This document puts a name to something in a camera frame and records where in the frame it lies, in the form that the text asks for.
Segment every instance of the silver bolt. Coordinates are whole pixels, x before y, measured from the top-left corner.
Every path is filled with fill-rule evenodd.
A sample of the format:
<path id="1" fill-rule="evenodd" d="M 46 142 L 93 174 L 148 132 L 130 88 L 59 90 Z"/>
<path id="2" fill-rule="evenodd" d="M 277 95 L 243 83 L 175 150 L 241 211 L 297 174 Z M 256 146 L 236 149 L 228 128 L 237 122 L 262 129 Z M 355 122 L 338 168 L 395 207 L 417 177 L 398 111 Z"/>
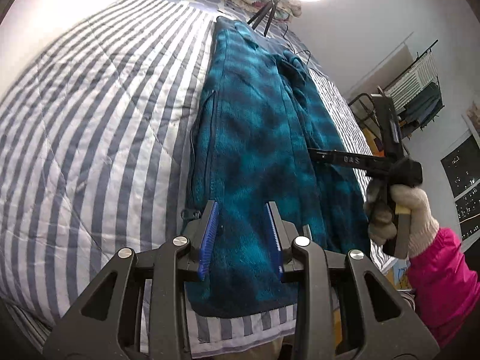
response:
<path id="1" fill-rule="evenodd" d="M 295 243 L 298 246 L 308 246 L 310 244 L 310 240 L 307 237 L 300 236 L 295 238 Z"/>
<path id="2" fill-rule="evenodd" d="M 182 246 L 182 245 L 185 245 L 187 242 L 188 242 L 188 239 L 186 239 L 185 237 L 176 237 L 173 239 L 173 244 L 175 246 Z"/>
<path id="3" fill-rule="evenodd" d="M 361 250 L 354 249 L 350 251 L 350 257 L 354 260 L 361 260 L 365 255 Z"/>
<path id="4" fill-rule="evenodd" d="M 131 255 L 132 255 L 132 251 L 130 248 L 128 247 L 124 247 L 123 249 L 120 249 L 118 251 L 118 256 L 121 258 L 121 259 L 128 259 Z"/>

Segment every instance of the jacket sleeve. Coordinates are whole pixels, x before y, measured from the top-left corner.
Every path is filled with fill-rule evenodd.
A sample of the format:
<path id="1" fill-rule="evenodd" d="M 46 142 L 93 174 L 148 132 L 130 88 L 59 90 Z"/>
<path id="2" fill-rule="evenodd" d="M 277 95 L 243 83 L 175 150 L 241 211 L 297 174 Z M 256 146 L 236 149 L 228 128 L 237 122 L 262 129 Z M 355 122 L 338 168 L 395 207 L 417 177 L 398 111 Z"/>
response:
<path id="1" fill-rule="evenodd" d="M 480 298 L 477 273 L 471 271 L 453 230 L 441 228 L 426 251 L 410 260 L 407 272 L 416 289 L 417 313 L 440 347 L 462 327 Z"/>

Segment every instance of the bed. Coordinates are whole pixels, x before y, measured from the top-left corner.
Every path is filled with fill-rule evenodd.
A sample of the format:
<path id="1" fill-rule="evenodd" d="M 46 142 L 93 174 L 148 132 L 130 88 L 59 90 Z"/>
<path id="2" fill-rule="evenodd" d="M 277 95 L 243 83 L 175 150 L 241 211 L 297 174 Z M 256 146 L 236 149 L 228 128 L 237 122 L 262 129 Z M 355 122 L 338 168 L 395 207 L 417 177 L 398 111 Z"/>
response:
<path id="1" fill-rule="evenodd" d="M 249 18 L 223 0 L 120 0 L 52 43 L 0 103 L 0 294 L 39 350 L 116 250 L 154 249 L 179 233 L 189 131 L 219 15 Z M 273 24 L 268 36 L 308 64 L 345 149 L 370 154 L 305 45 L 285 24 Z M 365 196 L 368 179 L 355 174 Z M 371 257 L 382 271 L 393 261 L 375 245 Z M 143 351 L 148 311 L 146 296 Z M 290 305 L 206 318 L 187 304 L 192 355 L 291 335 L 295 315 Z"/>

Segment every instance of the gloved hand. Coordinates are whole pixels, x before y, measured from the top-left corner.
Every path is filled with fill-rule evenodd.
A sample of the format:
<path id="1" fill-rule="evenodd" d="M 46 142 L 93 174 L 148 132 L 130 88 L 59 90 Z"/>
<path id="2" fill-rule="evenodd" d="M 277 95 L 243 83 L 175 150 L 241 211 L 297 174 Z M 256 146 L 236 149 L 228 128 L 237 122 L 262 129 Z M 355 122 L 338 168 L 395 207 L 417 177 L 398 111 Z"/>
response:
<path id="1" fill-rule="evenodd" d="M 364 210 L 370 218 L 369 236 L 378 246 L 397 235 L 397 228 L 392 223 L 392 210 L 384 202 L 376 202 L 381 187 L 381 181 L 372 180 L 368 185 L 367 201 L 364 204 Z M 409 257 L 418 256 L 433 243 L 439 230 L 437 220 L 431 216 L 427 194 L 418 187 L 411 188 L 406 185 L 391 186 L 390 194 L 395 203 L 412 211 Z"/>

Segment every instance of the white wall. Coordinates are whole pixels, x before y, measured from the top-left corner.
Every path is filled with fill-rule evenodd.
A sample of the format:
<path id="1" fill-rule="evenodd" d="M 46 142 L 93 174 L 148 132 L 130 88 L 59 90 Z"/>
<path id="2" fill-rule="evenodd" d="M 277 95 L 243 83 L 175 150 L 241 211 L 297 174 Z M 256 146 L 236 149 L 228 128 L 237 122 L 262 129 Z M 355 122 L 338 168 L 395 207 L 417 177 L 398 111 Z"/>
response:
<path id="1" fill-rule="evenodd" d="M 433 51 L 445 108 L 406 144 L 423 165 L 434 216 L 459 233 L 440 160 L 467 130 L 462 112 L 480 97 L 480 23 L 466 0 L 324 0 L 305 4 L 290 28 L 344 94 L 412 32 L 413 53 L 439 40 Z"/>
<path id="2" fill-rule="evenodd" d="M 15 0 L 0 24 L 0 99 L 38 53 L 75 23 L 117 0 Z"/>

